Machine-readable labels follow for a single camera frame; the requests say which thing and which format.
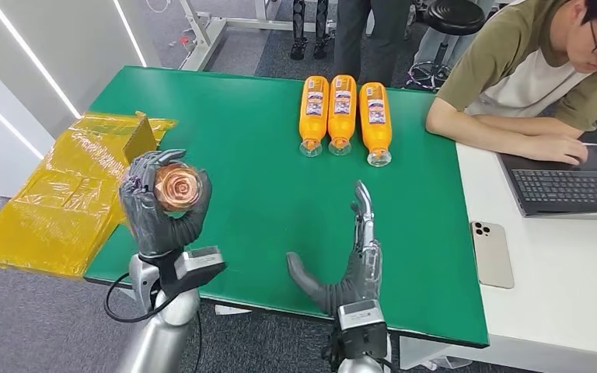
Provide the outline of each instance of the led light strip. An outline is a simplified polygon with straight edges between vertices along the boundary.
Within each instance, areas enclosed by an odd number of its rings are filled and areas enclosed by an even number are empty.
[[[44,66],[42,65],[42,62],[40,62],[40,60],[37,58],[37,56],[33,53],[33,51],[30,49],[30,47],[26,43],[26,41],[22,38],[21,35],[19,35],[17,30],[15,30],[15,27],[12,25],[12,23],[10,23],[10,21],[5,16],[5,14],[3,14],[3,12],[1,11],[1,8],[0,8],[0,20],[3,23],[3,25],[5,26],[5,28],[8,29],[8,31],[12,34],[12,36],[15,38],[15,40],[17,40],[17,43],[19,43],[19,46],[22,49],[24,49],[24,52],[26,52],[26,55],[29,56],[29,58],[35,64],[37,69],[40,70],[40,73],[42,73],[42,76],[44,76],[44,78],[47,80],[49,85],[51,85],[51,88],[53,88],[54,91],[56,91],[56,94],[58,94],[58,96],[61,98],[63,103],[68,107],[68,109],[70,109],[70,111],[72,112],[72,115],[74,115],[76,119],[80,119],[81,114],[79,114],[77,109],[74,108],[74,105],[72,105],[72,103],[70,102],[68,97],[62,91],[61,87],[58,86],[58,84],[56,83],[54,78],[51,77],[51,75],[49,74],[47,69],[44,68]]]
[[[10,130],[10,132],[12,132],[12,134],[14,134],[28,149],[30,149],[30,151],[33,152],[33,154],[39,158],[42,159],[42,153],[40,153],[39,151],[37,151],[37,149],[35,149],[35,147],[33,146],[33,144],[31,144],[28,140],[26,140],[25,137],[23,137],[22,134],[20,134],[20,132],[12,125],[10,124],[10,122],[8,122],[8,120],[3,117],[0,113],[0,122]]]
[[[148,64],[145,63],[145,59],[143,58],[143,53],[141,53],[141,48],[138,47],[138,43],[136,43],[136,39],[134,38],[134,34],[131,32],[131,28],[129,27],[129,22],[127,22],[127,18],[124,17],[124,13],[122,12],[122,7],[120,7],[120,3],[117,0],[113,0],[115,4],[115,8],[117,9],[117,14],[120,15],[122,19],[122,23],[124,24],[124,28],[127,30],[127,34],[129,35],[129,39],[131,39],[131,43],[134,45],[134,49],[136,50],[136,54],[138,54],[138,58],[141,60],[141,65],[144,68],[148,67]]]

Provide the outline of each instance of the olive green t-shirt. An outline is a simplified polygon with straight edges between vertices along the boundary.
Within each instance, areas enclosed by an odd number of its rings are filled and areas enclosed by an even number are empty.
[[[576,72],[550,45],[550,24],[567,0],[518,0],[477,34],[437,97],[470,115],[535,117],[557,102],[554,116],[596,129],[597,72]]]

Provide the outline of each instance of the laptop keyboard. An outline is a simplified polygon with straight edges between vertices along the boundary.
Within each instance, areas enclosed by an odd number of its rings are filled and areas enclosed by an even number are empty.
[[[528,202],[597,204],[597,172],[512,171]]]

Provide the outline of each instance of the gray glove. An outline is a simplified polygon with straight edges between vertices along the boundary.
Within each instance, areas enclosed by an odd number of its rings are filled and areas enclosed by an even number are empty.
[[[164,212],[154,194],[156,170],[178,162],[185,150],[146,152],[137,157],[118,190],[120,202],[129,220],[131,233],[144,257],[163,256],[195,241],[202,232],[204,217],[211,199],[211,182],[207,173],[198,173],[202,182],[201,199],[181,218]]]
[[[356,183],[358,204],[355,212],[354,248],[349,254],[347,270],[338,284],[321,284],[307,273],[296,253],[287,253],[287,269],[292,280],[331,317],[341,305],[364,299],[378,299],[381,286],[381,248],[374,239],[374,211],[367,187]]]

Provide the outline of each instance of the orange bottle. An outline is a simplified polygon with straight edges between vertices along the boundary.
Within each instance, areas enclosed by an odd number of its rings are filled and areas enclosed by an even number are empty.
[[[338,75],[330,83],[328,110],[328,150],[335,155],[351,151],[351,136],[356,129],[356,81],[349,75]]]
[[[381,83],[367,83],[360,91],[362,140],[369,150],[367,162],[374,167],[390,163],[388,150],[393,139],[390,108],[386,87]]]
[[[298,132],[301,134],[301,153],[307,157],[321,154],[321,140],[326,135],[328,120],[328,81],[323,76],[311,76],[303,85],[301,118]]]

